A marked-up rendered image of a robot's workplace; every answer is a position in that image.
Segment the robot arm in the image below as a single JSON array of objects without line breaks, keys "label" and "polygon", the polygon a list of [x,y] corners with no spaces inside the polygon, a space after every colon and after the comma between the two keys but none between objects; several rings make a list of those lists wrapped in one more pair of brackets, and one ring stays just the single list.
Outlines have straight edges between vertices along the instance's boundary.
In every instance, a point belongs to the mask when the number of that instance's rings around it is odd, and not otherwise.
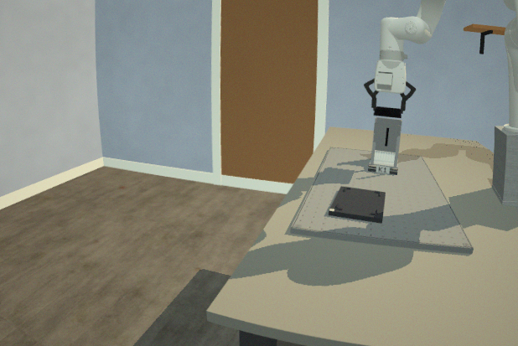
[{"label": "robot arm", "polygon": [[[515,11],[505,28],[505,48],[509,71],[509,124],[508,132],[518,132],[518,0],[503,0],[506,7]],[[441,17],[446,0],[421,0],[417,16],[383,18],[381,20],[380,59],[407,59],[404,39],[425,44],[432,36]],[[393,73],[378,72],[377,89],[391,90]]]}]

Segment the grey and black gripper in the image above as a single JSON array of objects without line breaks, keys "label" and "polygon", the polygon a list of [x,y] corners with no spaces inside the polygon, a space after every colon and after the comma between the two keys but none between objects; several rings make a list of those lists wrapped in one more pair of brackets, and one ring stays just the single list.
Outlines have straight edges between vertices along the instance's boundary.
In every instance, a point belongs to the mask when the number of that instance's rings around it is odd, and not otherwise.
[{"label": "grey and black gripper", "polygon": [[[396,61],[396,62],[393,62]],[[378,78],[378,72],[392,72],[393,73],[393,79],[392,79],[392,87],[391,90],[382,90],[377,89],[376,83]],[[369,85],[374,83],[375,91],[374,93],[371,91]],[[402,84],[403,83],[403,84]],[[404,92],[406,89],[406,86],[411,89],[411,91],[405,96]],[[378,92],[387,92],[387,93],[397,93],[400,94],[402,97],[401,101],[401,114],[403,114],[403,111],[406,109],[406,101],[413,95],[413,93],[416,91],[416,88],[410,85],[406,81],[406,65],[403,63],[402,60],[394,60],[394,59],[380,59],[377,60],[376,63],[376,73],[375,78],[373,80],[370,80],[366,83],[364,83],[364,87],[369,93],[369,95],[372,97],[371,107],[373,108],[373,111],[376,109],[376,95]]]}]

